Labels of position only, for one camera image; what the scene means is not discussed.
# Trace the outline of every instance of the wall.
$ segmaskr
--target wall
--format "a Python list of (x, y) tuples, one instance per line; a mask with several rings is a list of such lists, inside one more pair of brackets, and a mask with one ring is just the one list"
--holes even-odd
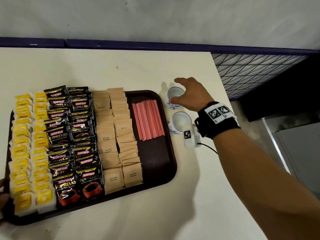
[(320, 0), (0, 0), (0, 36), (320, 48)]

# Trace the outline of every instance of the wire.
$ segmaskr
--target wire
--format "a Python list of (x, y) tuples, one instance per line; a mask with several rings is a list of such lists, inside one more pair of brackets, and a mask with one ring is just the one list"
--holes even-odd
[(216, 154), (218, 154), (216, 150), (212, 149), (210, 146), (208, 146), (208, 145), (206, 145), (206, 144), (202, 144), (202, 143), (197, 143), (197, 144), (198, 144), (198, 145), (204, 145), (204, 146), (206, 146), (206, 147), (209, 147), (209, 148), (210, 148), (211, 150), (213, 150)]

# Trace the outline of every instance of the wrist strap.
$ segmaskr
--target wrist strap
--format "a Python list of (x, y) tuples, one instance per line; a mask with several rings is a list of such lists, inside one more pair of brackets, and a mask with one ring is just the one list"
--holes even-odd
[(198, 112), (198, 115), (194, 122), (202, 137), (213, 139), (224, 131), (240, 128), (237, 117), (223, 103), (210, 102)]

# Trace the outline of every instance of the metal mesh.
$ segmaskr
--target metal mesh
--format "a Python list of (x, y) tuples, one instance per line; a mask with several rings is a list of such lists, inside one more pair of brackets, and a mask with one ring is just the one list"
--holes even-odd
[(307, 56), (212, 54), (229, 99), (237, 98)]

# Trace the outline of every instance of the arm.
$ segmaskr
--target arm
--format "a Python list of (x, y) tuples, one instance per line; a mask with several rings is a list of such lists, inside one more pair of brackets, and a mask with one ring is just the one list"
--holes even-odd
[[(200, 111), (214, 101), (194, 78), (170, 102)], [(213, 138), (226, 177), (268, 239), (320, 239), (320, 202), (246, 136), (230, 129)]]

